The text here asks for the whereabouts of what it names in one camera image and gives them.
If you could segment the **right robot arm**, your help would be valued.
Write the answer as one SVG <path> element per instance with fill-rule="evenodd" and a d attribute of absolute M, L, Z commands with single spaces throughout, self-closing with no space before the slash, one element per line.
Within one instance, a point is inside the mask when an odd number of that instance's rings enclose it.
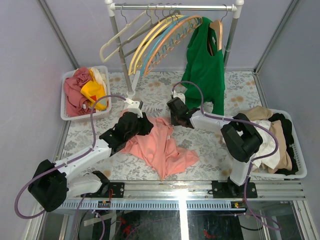
<path fill-rule="evenodd" d="M 244 194 L 249 199 L 256 199 L 256 185 L 250 183 L 248 170 L 250 160 L 258 152 L 263 139 L 247 116 L 239 113 L 231 118 L 202 112 L 200 108 L 189 109 L 179 97 L 169 100 L 167 106 L 171 122 L 175 126 L 220 133 L 233 157 L 232 170 L 227 181 L 212 181 L 212 190 L 208 193 L 217 199 L 243 198 Z"/>

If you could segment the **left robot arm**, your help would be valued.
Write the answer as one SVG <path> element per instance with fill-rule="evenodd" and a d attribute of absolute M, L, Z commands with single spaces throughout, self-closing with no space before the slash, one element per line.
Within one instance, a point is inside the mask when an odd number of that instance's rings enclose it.
<path fill-rule="evenodd" d="M 145 113 L 139 117 L 125 112 L 93 146 L 57 162 L 43 160 L 34 173 L 35 181 L 27 188 L 29 193 L 46 212 L 56 210 L 69 197 L 84 194 L 105 197 L 110 190 L 106 176 L 99 171 L 83 177 L 79 177 L 79 173 L 121 151 L 134 136 L 148 135 L 153 127 Z"/>

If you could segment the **salmon pink t shirt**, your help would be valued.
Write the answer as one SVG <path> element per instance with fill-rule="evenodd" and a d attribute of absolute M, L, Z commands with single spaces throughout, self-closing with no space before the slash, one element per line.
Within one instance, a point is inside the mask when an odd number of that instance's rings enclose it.
<path fill-rule="evenodd" d="M 122 153 L 144 160 L 161 180 L 184 172 L 200 160 L 194 150 L 177 146 L 172 137 L 174 128 L 168 117 L 149 116 L 147 119 L 153 124 L 150 133 L 134 136 L 121 150 Z"/>

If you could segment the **white garment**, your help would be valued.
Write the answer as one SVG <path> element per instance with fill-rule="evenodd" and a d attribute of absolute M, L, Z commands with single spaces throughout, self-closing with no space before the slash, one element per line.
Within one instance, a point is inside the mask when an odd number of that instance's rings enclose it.
<path fill-rule="evenodd" d="M 270 129 L 270 126 L 271 126 L 271 122 L 268 120 L 253 120 L 252 122 L 268 130 Z M 276 148 L 275 140 L 272 138 L 272 136 L 269 133 L 267 133 L 263 129 L 259 127 L 255 127 L 255 129 L 262 137 L 262 144 L 260 145 L 259 150 L 256 153 L 256 157 L 261 157 L 261 156 L 272 153 Z M 274 153 L 271 156 L 255 160 L 252 164 L 251 170 L 255 171 L 261 165 L 265 165 L 268 168 L 274 169 L 278 165 L 279 161 L 280 161 L 280 150 L 278 149 L 276 153 Z"/>

